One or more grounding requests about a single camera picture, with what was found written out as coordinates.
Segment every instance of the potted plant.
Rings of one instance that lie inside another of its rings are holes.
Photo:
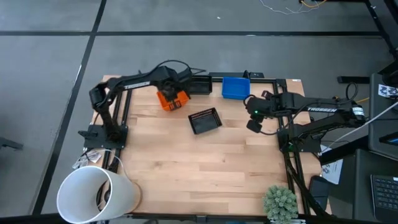
[[[287,187],[272,186],[268,189],[264,201],[264,211],[268,218],[278,224],[289,224],[292,218],[297,218],[296,195]]]

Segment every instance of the wooden table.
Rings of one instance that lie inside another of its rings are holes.
[[[115,76],[108,75],[103,80],[111,77]],[[300,80],[286,82],[288,91],[303,95]],[[251,84],[251,94],[260,96],[263,90],[273,92],[272,85]],[[134,90],[129,107],[129,132],[121,160],[129,178],[142,189],[142,202],[134,212],[266,215],[264,193],[272,185],[287,186],[277,136],[248,130],[249,114],[243,102],[224,99],[221,83],[213,83],[210,95],[193,95],[184,107],[172,112],[160,107],[156,91],[153,86]],[[119,123],[125,96],[126,92],[121,100]],[[188,115],[212,107],[223,125],[194,135]],[[306,112],[295,119],[295,123],[309,122]],[[274,132],[278,120],[265,119],[262,126],[263,131]],[[312,154],[300,155],[308,186],[311,176],[319,175],[321,167]],[[303,213],[297,186],[295,191],[299,213]]]

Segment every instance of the concrete floor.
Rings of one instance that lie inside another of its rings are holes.
[[[279,10],[300,7],[297,1],[263,1]],[[91,30],[100,2],[0,0],[0,30]],[[382,2],[373,2],[398,45],[396,24]],[[99,30],[370,31],[376,26],[360,3],[328,2],[309,13],[283,15],[258,0],[108,0]],[[6,96],[0,136],[25,145],[22,151],[0,150],[0,217],[30,212],[87,41],[87,37],[0,37],[0,93]],[[88,90],[103,75],[132,75],[171,58],[212,72],[255,70],[269,78],[300,78],[307,96],[327,98],[344,96],[345,85],[337,83],[337,76],[367,76],[392,61],[385,42],[374,37],[97,37],[44,213],[57,212],[57,190],[81,154],[83,138],[77,131],[87,128],[93,114]],[[359,85],[357,99],[367,97],[368,91],[367,85]],[[346,131],[333,131],[325,139]],[[339,206],[333,211],[346,216]]]

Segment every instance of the blue container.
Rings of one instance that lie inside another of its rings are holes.
[[[224,98],[244,100],[250,95],[250,79],[224,77],[222,93]]]

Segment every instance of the small black tray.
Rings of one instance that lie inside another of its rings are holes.
[[[205,131],[210,131],[223,125],[216,108],[210,108],[191,114],[188,116],[188,119],[191,123],[193,133],[195,134],[204,133]]]
[[[209,95],[213,91],[213,81],[209,75],[194,75],[189,92],[191,95]]]

